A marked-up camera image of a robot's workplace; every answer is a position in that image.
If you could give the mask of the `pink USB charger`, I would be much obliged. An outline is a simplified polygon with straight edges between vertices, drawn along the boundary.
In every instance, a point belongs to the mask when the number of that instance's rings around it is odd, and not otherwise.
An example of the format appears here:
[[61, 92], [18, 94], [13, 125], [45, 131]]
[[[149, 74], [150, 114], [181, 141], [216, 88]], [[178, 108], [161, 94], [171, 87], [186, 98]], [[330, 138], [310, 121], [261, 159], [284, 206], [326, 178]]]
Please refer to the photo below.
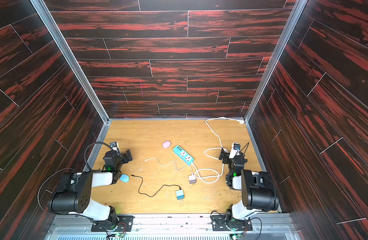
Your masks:
[[195, 175], [189, 175], [188, 179], [190, 184], [195, 184], [197, 182]]

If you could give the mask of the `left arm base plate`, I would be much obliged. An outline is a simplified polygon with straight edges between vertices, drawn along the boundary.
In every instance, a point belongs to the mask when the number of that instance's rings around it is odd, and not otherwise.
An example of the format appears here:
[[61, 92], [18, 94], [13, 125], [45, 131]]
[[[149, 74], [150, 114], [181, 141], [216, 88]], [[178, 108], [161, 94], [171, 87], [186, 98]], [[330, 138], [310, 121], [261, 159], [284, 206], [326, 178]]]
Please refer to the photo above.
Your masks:
[[134, 216], [132, 215], [117, 215], [117, 218], [113, 221], [93, 221], [91, 231], [94, 233], [130, 232], [132, 230], [133, 220]]

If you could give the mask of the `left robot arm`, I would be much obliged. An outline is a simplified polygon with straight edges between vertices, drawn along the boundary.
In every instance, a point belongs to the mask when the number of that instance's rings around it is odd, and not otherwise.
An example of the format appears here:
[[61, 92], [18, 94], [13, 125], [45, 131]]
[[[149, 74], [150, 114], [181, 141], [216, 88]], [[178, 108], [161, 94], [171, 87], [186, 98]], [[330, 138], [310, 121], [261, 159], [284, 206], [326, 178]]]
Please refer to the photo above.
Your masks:
[[63, 174], [49, 201], [49, 209], [56, 214], [79, 214], [94, 222], [118, 225], [115, 208], [93, 200], [91, 190], [95, 187], [114, 185], [118, 181], [128, 182], [129, 176], [121, 172], [121, 167], [133, 158], [130, 150], [125, 154], [111, 150], [103, 159], [105, 165], [101, 171]]

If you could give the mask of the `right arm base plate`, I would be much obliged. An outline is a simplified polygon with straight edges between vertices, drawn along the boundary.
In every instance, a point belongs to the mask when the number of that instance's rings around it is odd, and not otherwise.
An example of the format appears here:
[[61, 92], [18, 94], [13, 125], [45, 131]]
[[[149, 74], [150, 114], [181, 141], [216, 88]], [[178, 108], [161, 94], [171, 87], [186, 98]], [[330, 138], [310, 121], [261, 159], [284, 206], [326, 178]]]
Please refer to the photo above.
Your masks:
[[226, 215], [211, 215], [213, 231], [252, 231], [253, 227], [250, 221], [237, 220]]

